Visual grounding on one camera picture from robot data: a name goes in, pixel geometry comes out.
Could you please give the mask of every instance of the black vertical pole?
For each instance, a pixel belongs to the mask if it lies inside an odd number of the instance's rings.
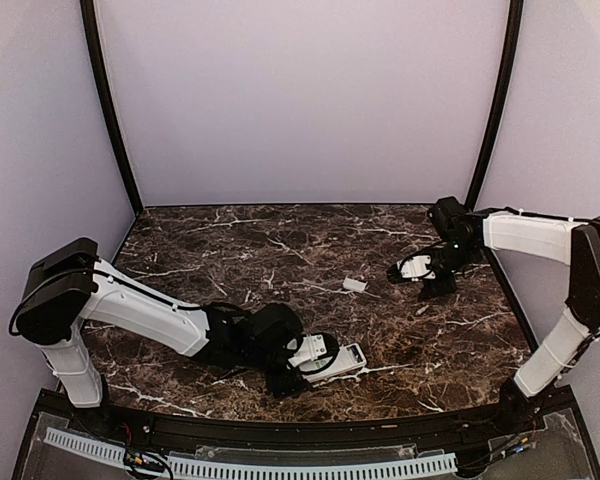
[[[113,106],[113,98],[111,89],[109,88],[109,80],[107,79],[107,71],[104,66],[104,57],[102,56],[102,46],[100,45],[100,36],[98,34],[98,23],[96,22],[96,11],[93,0],[80,0],[80,8],[82,9],[82,22],[84,24],[84,33],[87,39],[87,48],[89,49],[89,58],[91,59],[91,69],[100,97],[100,107],[104,116],[107,131],[109,132],[109,140],[113,147],[113,153],[116,157],[118,169],[122,176],[124,188],[127,191],[129,202],[133,211],[138,215],[144,209],[138,186],[133,178],[129,157],[122,141],[120,125],[116,115],[115,107]]]
[[[507,20],[507,31],[504,37],[504,47],[502,49],[502,58],[500,59],[500,69],[498,71],[498,80],[496,81],[496,89],[493,94],[491,103],[491,111],[487,120],[487,128],[482,139],[482,147],[476,162],[476,168],[473,172],[471,185],[467,198],[464,202],[465,207],[473,210],[478,203],[478,197],[484,184],[484,179],[489,168],[489,161],[493,153],[493,147],[498,136],[498,128],[502,120],[502,112],[507,99],[507,91],[509,90],[509,81],[511,80],[511,72],[513,70],[513,61],[516,56],[516,47],[518,45],[518,34],[520,33],[520,23],[522,21],[522,5],[523,0],[511,0],[509,4],[509,19]]]

